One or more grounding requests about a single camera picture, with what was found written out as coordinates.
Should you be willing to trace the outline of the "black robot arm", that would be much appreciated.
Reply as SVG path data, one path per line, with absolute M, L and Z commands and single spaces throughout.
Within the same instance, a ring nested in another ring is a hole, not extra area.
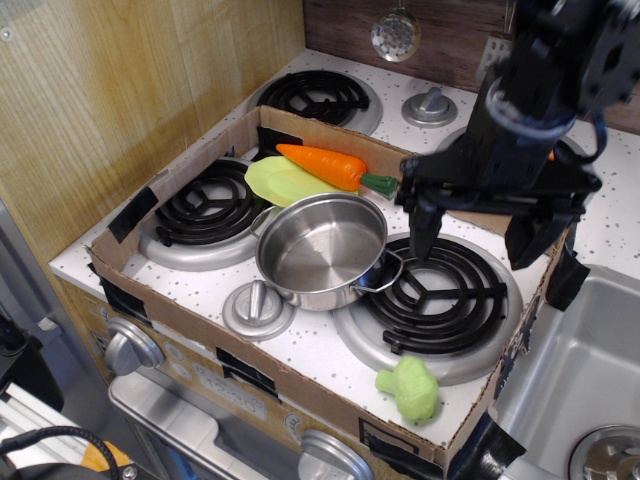
M 561 139 L 589 119 L 607 143 L 605 109 L 639 80 L 635 1 L 520 1 L 510 55 L 492 65 L 460 138 L 401 164 L 397 203 L 409 216 L 410 249 L 425 259 L 447 211 L 506 215 L 513 269 L 531 265 L 580 220 L 600 188 L 590 158 Z

